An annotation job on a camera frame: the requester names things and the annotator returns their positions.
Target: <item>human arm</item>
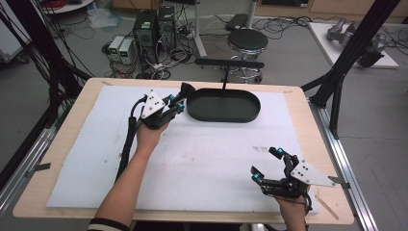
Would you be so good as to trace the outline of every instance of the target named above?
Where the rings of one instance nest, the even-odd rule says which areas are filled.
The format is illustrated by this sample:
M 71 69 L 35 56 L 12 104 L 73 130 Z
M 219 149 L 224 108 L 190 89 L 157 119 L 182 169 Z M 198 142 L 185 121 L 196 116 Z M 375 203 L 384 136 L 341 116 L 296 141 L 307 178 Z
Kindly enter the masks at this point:
M 139 127 L 135 155 L 106 195 L 95 218 L 106 218 L 130 226 L 144 171 L 167 126 L 168 124 L 158 130 L 150 130 L 144 124 Z
M 275 197 L 280 206 L 288 231 L 305 231 L 305 206 L 303 196 L 295 199 Z

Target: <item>wooden table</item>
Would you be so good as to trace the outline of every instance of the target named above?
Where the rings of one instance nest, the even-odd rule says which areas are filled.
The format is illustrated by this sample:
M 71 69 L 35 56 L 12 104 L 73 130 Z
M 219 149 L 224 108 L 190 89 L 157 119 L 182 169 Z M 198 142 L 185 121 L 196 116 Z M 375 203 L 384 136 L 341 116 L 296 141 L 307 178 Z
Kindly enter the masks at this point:
M 188 82 L 196 89 L 222 87 L 221 83 Z M 57 182 L 64 158 L 84 124 L 89 111 L 106 85 L 137 86 L 154 88 L 179 88 L 178 81 L 124 80 L 93 78 L 88 80 L 72 107 L 63 126 L 44 155 L 41 163 L 51 163 L 47 170 L 35 173 L 29 185 L 14 207 L 13 213 L 19 218 L 93 218 L 95 209 L 47 208 L 47 200 Z M 330 176 L 337 176 L 327 149 L 315 122 L 305 95 L 299 87 L 228 84 L 228 89 L 253 90 L 284 93 L 303 157 L 311 165 Z M 340 185 L 335 188 L 313 186 L 319 213 L 306 217 L 308 223 L 350 224 L 354 221 L 344 191 Z M 274 213 L 227 213 L 227 212 L 174 212 L 135 211 L 134 219 L 169 221 L 211 221 L 238 223 L 282 223 L 280 215 Z

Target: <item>electronic equipment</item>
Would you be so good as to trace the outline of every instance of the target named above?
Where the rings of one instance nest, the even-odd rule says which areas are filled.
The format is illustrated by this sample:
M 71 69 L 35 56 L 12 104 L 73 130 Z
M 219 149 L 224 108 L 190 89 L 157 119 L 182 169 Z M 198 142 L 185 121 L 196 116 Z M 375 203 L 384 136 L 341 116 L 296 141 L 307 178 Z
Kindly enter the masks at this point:
M 119 48 L 120 59 L 123 64 L 131 64 L 136 58 L 136 49 L 131 38 L 126 38 Z
M 125 37 L 123 36 L 117 36 L 114 41 L 112 41 L 111 45 L 109 45 L 109 53 L 111 54 L 112 61 L 121 62 L 119 48 L 124 39 Z
M 167 50 L 176 48 L 176 27 L 174 21 L 174 7 L 162 6 L 159 8 L 159 32 L 162 47 Z
M 342 33 L 343 25 L 345 24 L 346 19 L 342 17 L 339 22 L 334 25 L 332 28 L 327 30 L 327 39 L 328 40 L 336 40 L 339 44 L 346 46 L 348 42 L 351 40 L 351 37 L 354 35 L 355 31 L 357 30 L 358 26 L 360 25 L 359 22 L 351 23 L 344 33 Z M 376 34 L 374 38 L 372 38 L 370 44 L 366 47 L 365 52 L 357 59 L 357 64 L 361 67 L 370 67 L 377 63 L 379 59 L 384 57 L 381 52 L 387 47 L 386 45 L 386 37 L 382 34 Z
M 225 26 L 225 30 L 227 31 L 235 31 L 241 28 L 244 28 L 246 25 L 246 20 L 248 19 L 248 15 L 245 13 L 235 14 L 231 20 Z
M 156 10 L 140 10 L 136 16 L 133 33 L 138 47 L 140 63 L 156 64 L 159 55 L 157 53 L 160 52 L 161 48 L 158 43 L 159 24 Z

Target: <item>black bar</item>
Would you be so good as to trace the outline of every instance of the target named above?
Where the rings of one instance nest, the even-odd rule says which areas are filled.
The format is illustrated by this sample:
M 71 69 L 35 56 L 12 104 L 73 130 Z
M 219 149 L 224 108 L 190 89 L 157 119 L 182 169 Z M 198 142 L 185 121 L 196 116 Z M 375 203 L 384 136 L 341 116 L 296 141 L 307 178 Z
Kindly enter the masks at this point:
M 246 68 L 264 68 L 264 63 L 258 62 L 246 62 L 246 61 L 233 61 L 233 60 L 211 60 L 211 59 L 196 59 L 195 64 L 201 65 L 225 65 L 225 66 L 237 66 Z
M 227 66 L 227 67 L 225 68 L 224 79 L 222 80 L 222 92 L 221 92 L 221 96 L 224 95 L 224 93 L 225 93 L 225 88 L 227 87 L 229 69 L 230 69 L 229 66 Z

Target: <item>striped sleeve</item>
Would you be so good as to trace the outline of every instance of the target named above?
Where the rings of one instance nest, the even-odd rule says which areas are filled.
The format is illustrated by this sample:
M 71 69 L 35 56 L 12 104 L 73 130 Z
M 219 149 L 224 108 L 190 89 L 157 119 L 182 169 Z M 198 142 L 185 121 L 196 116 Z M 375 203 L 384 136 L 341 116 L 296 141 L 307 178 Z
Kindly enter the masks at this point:
M 114 220 L 93 218 L 89 222 L 88 231 L 129 231 L 129 227 Z

